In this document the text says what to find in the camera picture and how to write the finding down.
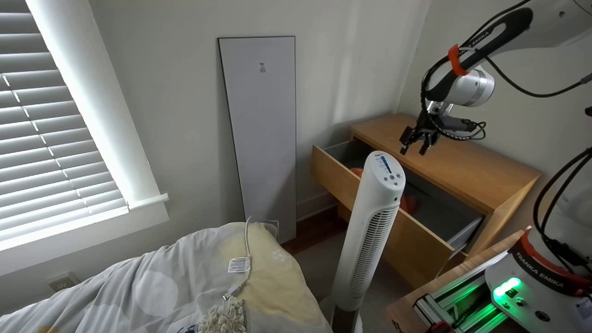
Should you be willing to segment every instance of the white bedsheet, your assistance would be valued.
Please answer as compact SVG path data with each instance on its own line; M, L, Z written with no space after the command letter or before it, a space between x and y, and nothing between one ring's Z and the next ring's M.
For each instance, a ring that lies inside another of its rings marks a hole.
M248 331L331 331L294 257L262 224L248 233L251 275L237 296ZM244 277L227 272L229 259L244 253L244 224L203 229L0 316L0 331L200 331L207 310Z

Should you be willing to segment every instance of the wall outlet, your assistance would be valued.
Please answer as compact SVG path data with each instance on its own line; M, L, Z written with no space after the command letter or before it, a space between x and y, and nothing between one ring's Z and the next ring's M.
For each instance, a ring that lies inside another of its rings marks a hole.
M59 290L70 288L77 283L79 283L79 279L72 272L66 272L66 273L59 273L53 279L50 279L48 285L53 292L59 292Z

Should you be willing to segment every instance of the floor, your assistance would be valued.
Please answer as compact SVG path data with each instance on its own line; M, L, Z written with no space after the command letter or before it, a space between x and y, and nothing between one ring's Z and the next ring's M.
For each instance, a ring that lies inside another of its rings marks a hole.
M344 231L338 231L294 255L318 301L331 292L342 242ZM364 333L394 331L392 323L385 316L385 307L407 292L410 292L410 288L388 266L379 264L361 309Z

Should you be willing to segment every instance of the window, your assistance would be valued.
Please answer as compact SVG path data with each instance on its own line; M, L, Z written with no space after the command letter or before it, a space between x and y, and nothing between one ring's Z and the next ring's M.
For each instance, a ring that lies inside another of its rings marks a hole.
M65 242L66 231L111 220L53 253L63 255L168 220L166 198L89 3L2 0L0 261L22 244L35 255L0 273L52 259L48 244L31 251L48 236Z

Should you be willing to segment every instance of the wooden desk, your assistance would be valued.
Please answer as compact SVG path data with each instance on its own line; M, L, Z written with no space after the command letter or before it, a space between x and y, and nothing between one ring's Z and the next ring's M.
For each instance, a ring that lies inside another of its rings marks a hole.
M481 227L464 251L468 255L483 251L509 222L540 174L483 146L444 137L425 155L418 153L418 146L401 155L399 135L405 125L412 124L414 118L407 114L355 124L351 125L353 148L366 146L362 153L372 150L392 153L405 170L481 214ZM359 177L344 161L329 150L314 146L311 168L316 181L351 211ZM412 286L438 275L455 253L446 238L425 225L399 211L383 251L383 261Z
M420 333L425 331L427 325L422 318L414 312L412 305L418 298L438 290L440 286L451 283L453 279L464 275L466 272L473 270L475 266L483 264L484 261L496 257L497 253L509 249L523 231L516 231L510 236L503 238L501 242L486 248L484 251L470 257L462 264L447 270L446 273L438 275L436 279L425 283L423 286L409 292L407 296L399 298L396 303L386 307L386 318L392 322L394 329L399 333Z

